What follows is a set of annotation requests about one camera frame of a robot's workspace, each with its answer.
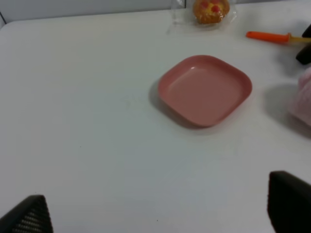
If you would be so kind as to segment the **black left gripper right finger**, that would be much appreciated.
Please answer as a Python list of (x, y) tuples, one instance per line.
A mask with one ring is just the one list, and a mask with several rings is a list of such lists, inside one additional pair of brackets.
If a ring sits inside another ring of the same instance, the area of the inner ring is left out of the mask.
[(267, 212), (276, 233), (309, 233), (311, 185), (286, 171), (271, 172)]

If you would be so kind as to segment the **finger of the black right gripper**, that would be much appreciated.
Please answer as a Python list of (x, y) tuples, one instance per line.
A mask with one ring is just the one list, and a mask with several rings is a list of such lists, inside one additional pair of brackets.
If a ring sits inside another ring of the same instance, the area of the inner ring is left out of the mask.
[[(303, 38), (311, 37), (311, 25), (303, 32)], [(311, 44), (306, 45), (296, 56), (296, 60), (302, 65), (311, 63)]]

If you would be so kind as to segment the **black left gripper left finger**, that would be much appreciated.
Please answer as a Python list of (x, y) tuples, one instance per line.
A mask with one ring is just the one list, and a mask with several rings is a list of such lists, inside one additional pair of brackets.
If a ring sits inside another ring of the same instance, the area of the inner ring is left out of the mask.
[(43, 195), (31, 195), (0, 218), (2, 233), (52, 233), (50, 212)]

